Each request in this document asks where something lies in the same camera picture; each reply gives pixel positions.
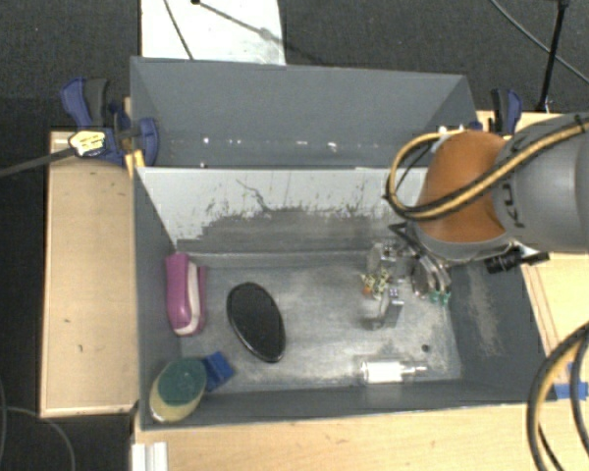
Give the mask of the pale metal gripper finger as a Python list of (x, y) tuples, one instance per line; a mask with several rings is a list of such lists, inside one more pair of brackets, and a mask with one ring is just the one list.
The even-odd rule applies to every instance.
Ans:
[(391, 274), (385, 268), (378, 272), (362, 274), (362, 294), (370, 298), (381, 298), (390, 278)]
[(397, 287), (388, 287), (384, 290), (380, 305), (380, 326), (382, 328), (394, 328), (404, 307), (402, 291)]

